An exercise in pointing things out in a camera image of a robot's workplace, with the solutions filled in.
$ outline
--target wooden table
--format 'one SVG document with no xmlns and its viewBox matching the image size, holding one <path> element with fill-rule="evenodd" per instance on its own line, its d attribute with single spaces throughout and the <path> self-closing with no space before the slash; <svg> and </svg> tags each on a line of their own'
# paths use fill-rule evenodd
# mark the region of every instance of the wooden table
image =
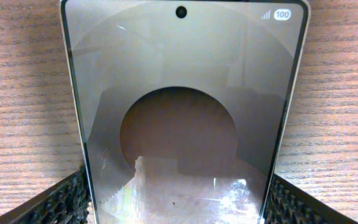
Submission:
<svg viewBox="0 0 358 224">
<path fill-rule="evenodd" d="M 358 0 L 312 1 L 276 173 L 358 221 Z M 0 215 L 82 164 L 56 0 L 0 0 Z"/>
</svg>

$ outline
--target wooden surface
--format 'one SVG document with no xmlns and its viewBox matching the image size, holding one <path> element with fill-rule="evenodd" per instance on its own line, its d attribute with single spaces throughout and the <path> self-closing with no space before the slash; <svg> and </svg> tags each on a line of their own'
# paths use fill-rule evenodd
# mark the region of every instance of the wooden surface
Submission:
<svg viewBox="0 0 358 224">
<path fill-rule="evenodd" d="M 311 6 L 276 173 L 358 221 L 358 0 Z M 81 163 L 58 1 L 0 0 L 0 214 Z"/>
</svg>

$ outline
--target brown wood background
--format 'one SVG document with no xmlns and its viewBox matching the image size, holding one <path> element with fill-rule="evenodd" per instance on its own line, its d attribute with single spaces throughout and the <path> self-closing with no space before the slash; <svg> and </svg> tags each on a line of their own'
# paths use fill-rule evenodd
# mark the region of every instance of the brown wood background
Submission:
<svg viewBox="0 0 358 224">
<path fill-rule="evenodd" d="M 358 0 L 311 1 L 276 172 L 358 221 Z M 57 0 L 0 0 L 0 214 L 82 163 Z"/>
</svg>

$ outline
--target silver phone edge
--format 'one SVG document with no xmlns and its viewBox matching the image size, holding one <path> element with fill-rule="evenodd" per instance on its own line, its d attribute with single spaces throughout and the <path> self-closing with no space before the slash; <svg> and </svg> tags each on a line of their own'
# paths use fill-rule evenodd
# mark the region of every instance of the silver phone edge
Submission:
<svg viewBox="0 0 358 224">
<path fill-rule="evenodd" d="M 76 114 L 76 118 L 77 118 L 77 125 L 78 125 L 78 131 L 80 132 L 80 141 L 81 141 L 81 148 L 82 148 L 82 154 L 83 154 L 83 158 L 84 158 L 84 163 L 85 163 L 85 170 L 86 170 L 86 176 L 88 178 L 88 185 L 89 185 L 89 189 L 90 189 L 90 192 L 91 192 L 91 201 L 92 201 L 92 209 L 94 212 L 97 212 L 95 207 L 94 207 L 94 195 L 92 194 L 93 192 L 93 186 L 91 185 L 91 182 L 90 182 L 90 171 L 89 171 L 89 167 L 87 166 L 87 163 L 86 163 L 86 155 L 85 155 L 85 149 L 84 149 L 84 144 L 83 144 L 83 140 L 82 140 L 82 133 L 81 133 L 81 127 L 80 127 L 80 118 L 79 118 L 79 115 L 78 115 L 78 110 L 77 110 L 77 105 L 76 105 L 76 99 L 75 99 L 75 93 L 74 93 L 74 86 L 73 86 L 73 76 L 72 76 L 72 73 L 71 73 L 71 68 L 70 68 L 70 59 L 68 57 L 68 49 L 67 49 L 67 40 L 66 40 L 66 35 L 65 35 L 65 28 L 64 28 L 64 25 L 63 25 L 63 12 L 62 12 L 62 4 L 63 2 L 67 2 L 68 0 L 59 0 L 59 16 L 60 16 L 60 25 L 62 27 L 62 33 L 63 33 L 63 41 L 64 41 L 64 46 L 65 46 L 65 52 L 66 52 L 66 59 L 67 59 L 67 66 L 68 66 L 68 73 L 69 73 L 69 76 L 70 76 L 70 85 L 71 85 L 71 92 L 73 94 L 73 99 L 74 99 L 74 108 L 75 108 L 75 114 Z M 288 101 L 288 106 L 287 106 L 287 112 L 286 112 L 286 115 L 285 115 L 285 118 L 284 118 L 284 125 L 283 125 L 283 129 L 280 133 L 280 141 L 278 143 L 278 149 L 275 153 L 275 160 L 273 162 L 273 170 L 272 170 L 272 173 L 270 175 L 270 179 L 268 180 L 268 187 L 267 187 L 267 191 L 266 192 L 269 192 L 270 190 L 270 184 L 271 184 L 271 181 L 272 181 L 272 177 L 273 177 L 273 174 L 274 174 L 274 170 L 275 170 L 275 165 L 276 165 L 276 162 L 277 162 L 277 158 L 278 158 L 278 154 L 280 152 L 280 148 L 281 148 L 281 143 L 283 141 L 283 137 L 284 137 L 284 131 L 285 131 L 285 126 L 287 125 L 287 119 L 288 119 L 288 115 L 289 115 L 289 112 L 290 112 L 290 108 L 291 108 L 291 102 L 292 102 L 292 96 L 293 96 L 293 91 L 295 89 L 295 83 L 296 83 L 296 78 L 298 77 L 298 72 L 299 72 L 299 67 L 300 67 L 300 62 L 301 62 L 301 58 L 302 58 L 302 54 L 303 54 L 303 47 L 305 46 L 305 41 L 306 41 L 306 34 L 308 32 L 308 28 L 309 28 L 309 21 L 310 21 L 310 17 L 311 17 L 311 6 L 310 6 L 310 3 L 308 0 L 299 0 L 301 2 L 303 2 L 307 8 L 308 8 L 308 18 L 306 20 L 306 27 L 305 27 L 305 31 L 303 33 L 303 37 L 302 37 L 302 45 L 301 45 L 301 49 L 300 49 L 300 53 L 299 53 L 299 57 L 298 57 L 298 61 L 297 61 L 297 65 L 296 65 L 296 70 L 295 70 L 295 76 L 294 76 L 294 79 L 293 79 L 293 83 L 292 83 L 292 88 L 291 88 L 291 94 L 290 94 L 290 99 Z M 267 195 L 266 197 L 264 198 L 264 202 L 263 202 L 263 206 L 262 206 L 262 215 L 265 211 L 265 206 L 266 206 L 266 202 L 267 202 Z M 94 221 L 95 223 L 99 223 L 98 222 L 98 219 L 96 218 L 97 217 L 97 214 L 94 214 Z"/>
</svg>

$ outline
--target phone frame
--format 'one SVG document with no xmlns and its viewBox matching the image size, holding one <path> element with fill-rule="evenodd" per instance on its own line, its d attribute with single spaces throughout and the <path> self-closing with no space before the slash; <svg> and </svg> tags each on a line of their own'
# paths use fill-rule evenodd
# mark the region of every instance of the phone frame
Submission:
<svg viewBox="0 0 358 224">
<path fill-rule="evenodd" d="M 75 0 L 60 0 L 60 22 L 61 22 L 62 31 L 63 31 L 63 41 L 64 41 L 64 45 L 65 45 L 65 52 L 66 52 L 66 58 L 67 58 L 67 64 L 68 64 L 68 73 L 70 76 L 71 90 L 73 92 L 77 125 L 78 125 L 78 130 L 80 132 L 81 148 L 82 148 L 82 153 L 83 153 L 85 167 L 86 167 L 86 175 L 88 176 L 89 191 L 91 192 L 91 201 L 92 201 L 92 207 L 93 207 L 93 211 L 94 211 L 94 218 L 95 218 L 95 222 L 99 223 L 98 209 L 97 209 L 96 204 L 94 203 L 96 201 L 96 199 L 94 198 L 92 176 L 91 176 L 91 172 L 89 170 L 90 164 L 89 164 L 89 159 L 88 159 L 88 151 L 84 147 L 84 142 L 83 142 L 83 137 L 82 137 L 83 132 L 81 131 L 82 130 L 81 124 L 80 124 L 80 122 L 81 122 L 80 121 L 80 113 L 81 112 L 78 110 L 78 108 L 80 107 L 80 102 L 77 102 L 77 100 L 76 100 L 76 96 L 77 96 L 76 92 L 78 90 L 77 90 L 77 86 L 73 84 L 73 83 L 75 83 L 75 71 L 74 71 L 74 66 L 73 66 L 73 56 L 72 56 L 72 52 L 71 52 L 70 36 L 68 33 L 67 17 L 66 17 L 66 12 L 65 12 L 65 6 L 68 1 L 75 1 Z M 300 60 L 301 60 L 301 56 L 302 56 L 302 52 L 303 52 L 303 47 L 305 45 L 305 40 L 306 40 L 305 37 L 306 37 L 306 33 L 308 31 L 308 26 L 309 26 L 309 21 L 310 21 L 310 16 L 311 16 L 311 7 L 310 7 L 308 0 L 201 0 L 201 1 L 289 3 L 289 4 L 299 4 L 303 8 L 303 18 L 302 18 L 302 23 L 301 23 L 301 29 L 300 29 L 298 43 L 296 45 L 295 55 L 294 55 L 294 59 L 293 59 L 294 63 L 292 65 L 292 69 L 291 69 L 288 90 L 287 90 L 287 94 L 285 95 L 283 112 L 281 115 L 280 125 L 278 127 L 278 133 L 277 133 L 277 137 L 276 137 L 276 141 L 275 141 L 275 147 L 274 147 L 274 151 L 273 151 L 272 161 L 270 163 L 270 169 L 269 169 L 268 176 L 267 176 L 268 181 L 265 186 L 264 196 L 262 199 L 262 206 L 259 211 L 259 218 L 258 218 L 257 223 L 260 223 L 260 221 L 263 220 L 263 214 L 264 214 L 266 202 L 267 202 L 267 194 L 269 192 L 270 183 L 272 181 L 272 176 L 273 176 L 275 164 L 277 161 L 277 156 L 280 151 L 280 146 L 281 146 L 282 139 L 284 136 L 285 125 L 287 123 L 290 105 L 292 102 L 293 90 L 295 89 L 295 83 L 296 83 L 296 78 L 298 76 Z"/>
</svg>

